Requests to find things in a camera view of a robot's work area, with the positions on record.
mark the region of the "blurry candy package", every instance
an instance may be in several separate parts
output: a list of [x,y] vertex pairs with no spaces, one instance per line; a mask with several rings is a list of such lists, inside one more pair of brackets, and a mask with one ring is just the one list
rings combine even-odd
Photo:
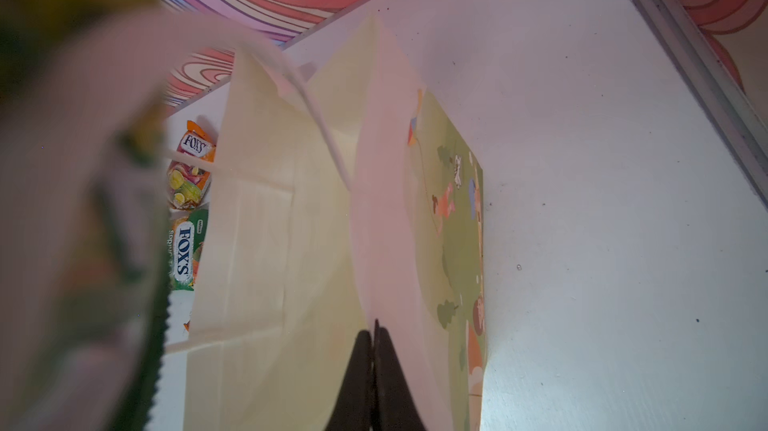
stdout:
[[[181,154],[214,161],[216,145],[194,121],[187,121],[187,132],[178,148]],[[200,205],[210,184],[210,172],[197,166],[173,161],[168,167],[168,199],[176,209],[194,209]]]
[[194,291],[197,267],[203,252],[205,231],[208,227],[206,207],[196,209],[176,220],[171,220],[168,230],[168,264],[170,288]]

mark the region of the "open paper bag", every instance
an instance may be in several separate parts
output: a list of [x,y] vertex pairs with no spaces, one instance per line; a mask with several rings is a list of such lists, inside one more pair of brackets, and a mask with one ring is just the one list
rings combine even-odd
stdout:
[[478,429],[482,169],[379,21],[302,99],[238,52],[186,343],[184,428],[323,429],[358,331],[386,327],[428,429]]

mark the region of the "gift bag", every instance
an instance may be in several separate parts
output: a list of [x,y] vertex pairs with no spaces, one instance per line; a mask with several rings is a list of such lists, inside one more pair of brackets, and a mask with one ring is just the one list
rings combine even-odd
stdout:
[[478,429],[482,169],[375,18],[308,89],[341,163],[307,96],[236,54],[184,428],[323,429],[356,334],[378,320],[426,427]]

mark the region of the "orange candy package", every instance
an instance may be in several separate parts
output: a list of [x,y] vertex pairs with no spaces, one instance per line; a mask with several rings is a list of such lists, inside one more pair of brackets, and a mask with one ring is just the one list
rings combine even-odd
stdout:
[[[187,132],[177,151],[214,162],[216,144],[193,120],[187,121]],[[194,209],[200,205],[210,184],[210,172],[197,166],[172,161],[168,167],[168,201],[176,209]]]

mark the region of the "lemon illustration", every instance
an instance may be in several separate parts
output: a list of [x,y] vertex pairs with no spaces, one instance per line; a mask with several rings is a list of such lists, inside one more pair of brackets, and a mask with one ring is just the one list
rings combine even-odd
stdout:
[[178,169],[174,169],[173,172],[170,173],[168,176],[168,184],[170,184],[171,189],[178,189],[184,184],[184,176]]

